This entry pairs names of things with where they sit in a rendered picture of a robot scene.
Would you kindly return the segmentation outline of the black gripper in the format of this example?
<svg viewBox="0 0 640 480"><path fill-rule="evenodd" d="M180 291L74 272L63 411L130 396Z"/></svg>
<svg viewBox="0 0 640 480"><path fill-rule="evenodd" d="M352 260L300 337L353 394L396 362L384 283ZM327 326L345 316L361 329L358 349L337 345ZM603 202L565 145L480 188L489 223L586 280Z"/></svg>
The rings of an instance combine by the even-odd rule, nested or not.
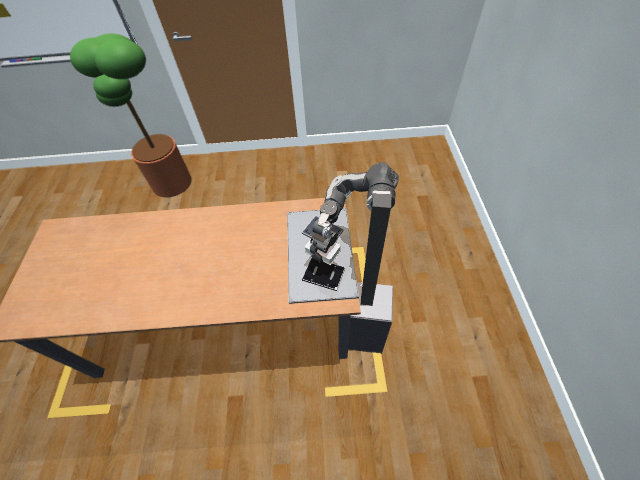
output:
<svg viewBox="0 0 640 480"><path fill-rule="evenodd" d="M323 262L323 260L322 256L317 252L317 250L320 250L322 252L326 251L327 253L329 247L334 245L338 237L338 233L332 231L331 227L327 228L325 235L327 236L323 237L317 233L314 233L310 240L310 252L313 254L311 257L319 262Z"/></svg>

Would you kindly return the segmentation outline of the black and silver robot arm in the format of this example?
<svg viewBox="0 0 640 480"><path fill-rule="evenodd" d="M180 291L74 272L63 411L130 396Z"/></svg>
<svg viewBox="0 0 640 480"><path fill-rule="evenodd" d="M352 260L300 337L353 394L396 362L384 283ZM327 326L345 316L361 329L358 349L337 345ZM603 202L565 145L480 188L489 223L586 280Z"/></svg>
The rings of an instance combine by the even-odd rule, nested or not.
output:
<svg viewBox="0 0 640 480"><path fill-rule="evenodd" d="M373 193L392 194L392 208L395 205L397 179L399 181L398 174L385 162L374 164L367 172L337 176L327 189L325 202L320 208L320 218L315 221L312 231L326 237L325 232L327 228L332 228L331 224L338 220L338 215L344 207L346 198L349 197L353 191L368 191L367 208L370 211L372 209Z"/></svg>

